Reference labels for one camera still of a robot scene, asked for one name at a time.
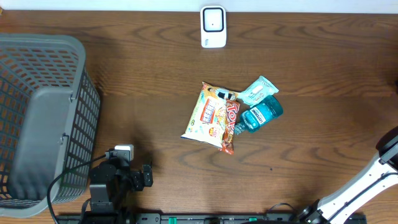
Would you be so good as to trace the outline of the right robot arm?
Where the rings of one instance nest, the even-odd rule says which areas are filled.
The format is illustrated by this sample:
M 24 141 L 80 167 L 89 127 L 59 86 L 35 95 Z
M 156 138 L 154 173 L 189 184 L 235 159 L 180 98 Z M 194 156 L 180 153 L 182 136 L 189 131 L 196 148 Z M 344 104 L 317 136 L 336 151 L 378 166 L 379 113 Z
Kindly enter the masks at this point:
M 383 190 L 397 184 L 397 128 L 376 144 L 367 166 L 333 194 L 314 202 L 297 215 L 301 223 L 344 223 L 350 215 Z

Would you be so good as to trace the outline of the yellow snack bag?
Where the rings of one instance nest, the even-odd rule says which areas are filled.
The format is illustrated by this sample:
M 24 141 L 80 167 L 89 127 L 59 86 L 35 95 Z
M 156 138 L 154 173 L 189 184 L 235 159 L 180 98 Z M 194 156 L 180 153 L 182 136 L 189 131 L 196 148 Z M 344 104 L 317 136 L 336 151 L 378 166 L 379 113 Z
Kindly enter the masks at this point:
M 182 138 L 221 149 L 226 127 L 226 100 L 236 101 L 238 92 L 204 82 Z

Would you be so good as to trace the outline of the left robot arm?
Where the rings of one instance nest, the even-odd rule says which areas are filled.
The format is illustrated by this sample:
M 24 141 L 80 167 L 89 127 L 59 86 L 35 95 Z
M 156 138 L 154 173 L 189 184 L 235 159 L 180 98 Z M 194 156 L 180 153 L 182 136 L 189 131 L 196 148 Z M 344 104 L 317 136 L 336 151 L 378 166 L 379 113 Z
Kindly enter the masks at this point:
M 113 157 L 90 170 L 89 176 L 91 210 L 82 211 L 80 223 L 135 223 L 134 215 L 124 203 L 129 193 L 153 185 L 152 164 L 132 170 L 129 160 Z

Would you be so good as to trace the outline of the blue mouthwash bottle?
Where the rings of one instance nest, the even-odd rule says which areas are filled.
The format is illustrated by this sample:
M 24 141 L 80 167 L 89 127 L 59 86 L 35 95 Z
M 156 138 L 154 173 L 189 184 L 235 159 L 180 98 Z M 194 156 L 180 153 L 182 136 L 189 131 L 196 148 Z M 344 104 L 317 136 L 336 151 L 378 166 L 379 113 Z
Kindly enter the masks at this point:
M 283 114 L 282 105 L 274 96 L 265 97 L 260 103 L 241 113 L 234 133 L 239 135 L 245 131 L 255 133 L 265 124 Z

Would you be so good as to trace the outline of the teal wet wipes pack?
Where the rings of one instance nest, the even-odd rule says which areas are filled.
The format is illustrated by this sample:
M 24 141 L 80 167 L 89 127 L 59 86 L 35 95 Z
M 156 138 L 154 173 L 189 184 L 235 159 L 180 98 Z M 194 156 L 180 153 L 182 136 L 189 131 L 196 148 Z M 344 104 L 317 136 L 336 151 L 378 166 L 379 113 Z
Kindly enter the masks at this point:
M 259 104 L 267 96 L 271 96 L 278 92 L 279 89 L 272 82 L 264 76 L 259 76 L 259 78 L 249 87 L 240 92 L 237 98 L 246 105 L 253 107 Z

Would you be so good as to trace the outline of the brown Top chocolate bar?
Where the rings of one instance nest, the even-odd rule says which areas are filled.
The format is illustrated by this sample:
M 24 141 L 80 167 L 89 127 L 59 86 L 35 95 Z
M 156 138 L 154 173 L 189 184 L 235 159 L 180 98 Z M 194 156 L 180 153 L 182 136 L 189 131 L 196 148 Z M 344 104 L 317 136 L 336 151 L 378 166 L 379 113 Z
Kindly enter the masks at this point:
M 226 100 L 226 127 L 223 133 L 221 149 L 227 154 L 234 154 L 233 136 L 240 104 L 236 101 Z

